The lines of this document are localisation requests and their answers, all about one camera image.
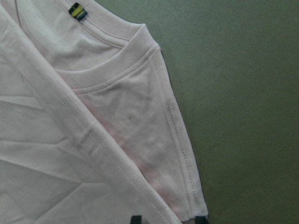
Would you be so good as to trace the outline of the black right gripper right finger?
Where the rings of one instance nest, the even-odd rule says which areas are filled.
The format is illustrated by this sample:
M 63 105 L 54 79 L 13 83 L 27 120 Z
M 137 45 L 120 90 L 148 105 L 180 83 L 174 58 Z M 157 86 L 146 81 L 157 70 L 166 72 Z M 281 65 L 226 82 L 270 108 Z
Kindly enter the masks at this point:
M 205 216 L 196 216 L 195 224 L 208 224 L 208 220 Z

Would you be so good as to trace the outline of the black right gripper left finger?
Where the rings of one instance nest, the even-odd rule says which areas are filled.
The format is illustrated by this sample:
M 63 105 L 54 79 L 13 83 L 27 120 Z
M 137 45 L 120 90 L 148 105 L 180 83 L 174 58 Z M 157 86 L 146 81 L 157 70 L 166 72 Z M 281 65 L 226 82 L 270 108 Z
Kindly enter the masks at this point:
M 130 220 L 130 224 L 142 224 L 141 215 L 133 215 Z

